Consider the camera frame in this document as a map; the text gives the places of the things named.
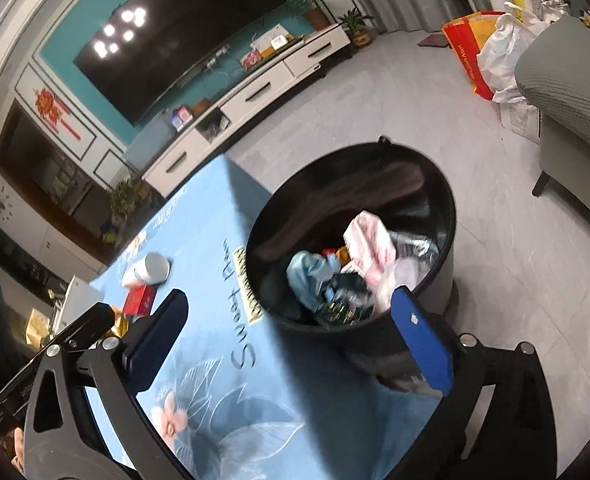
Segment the tile floor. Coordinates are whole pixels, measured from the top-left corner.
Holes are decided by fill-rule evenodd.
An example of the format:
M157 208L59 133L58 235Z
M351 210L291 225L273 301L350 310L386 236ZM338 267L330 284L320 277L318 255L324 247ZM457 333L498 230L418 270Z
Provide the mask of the tile floor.
M538 146L502 128L449 49L417 47L424 36L377 38L228 155L270 190L319 156L380 135L430 156L457 202L451 321L489 346L536 345L561 472L590 437L590 224L554 184L531 195Z

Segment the red shopping bag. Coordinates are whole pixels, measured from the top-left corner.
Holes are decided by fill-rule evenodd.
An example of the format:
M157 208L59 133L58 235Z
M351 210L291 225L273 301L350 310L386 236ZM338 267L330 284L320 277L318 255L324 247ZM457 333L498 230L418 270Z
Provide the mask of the red shopping bag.
M494 33L495 22L502 14L504 13L484 10L457 18L441 27L473 83L473 92L489 101L492 101L494 92L488 88L482 73L479 72L477 54Z

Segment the paper cup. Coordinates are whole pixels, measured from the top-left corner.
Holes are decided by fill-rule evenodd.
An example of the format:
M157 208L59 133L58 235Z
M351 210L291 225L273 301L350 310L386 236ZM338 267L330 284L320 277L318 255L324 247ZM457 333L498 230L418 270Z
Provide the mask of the paper cup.
M135 288L165 282L171 270L168 260L159 253L149 253L135 262L122 277L122 286Z

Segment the drawer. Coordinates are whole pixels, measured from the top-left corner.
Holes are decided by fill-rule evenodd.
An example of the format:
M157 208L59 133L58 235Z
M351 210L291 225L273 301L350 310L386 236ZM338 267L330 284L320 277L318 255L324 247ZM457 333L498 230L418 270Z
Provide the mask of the drawer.
M220 108L232 123L242 121L264 108L282 94L282 89L294 81L293 74L283 62L276 64L240 90Z
M210 149L210 143L200 132L188 130L144 174L144 180L166 198L203 161Z
M284 63L299 77L317 65L322 59L337 52L351 42L342 30L342 27L335 27L318 38L309 41L301 49L288 56Z

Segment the sofa leg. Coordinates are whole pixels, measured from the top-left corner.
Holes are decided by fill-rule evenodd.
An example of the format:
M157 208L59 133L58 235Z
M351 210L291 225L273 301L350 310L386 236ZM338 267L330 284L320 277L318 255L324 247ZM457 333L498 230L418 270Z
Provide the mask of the sofa leg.
M544 192L544 188L548 181L550 180L550 175L548 173L544 173L543 171L539 175L537 182L535 183L535 187L533 188L533 196L540 196Z

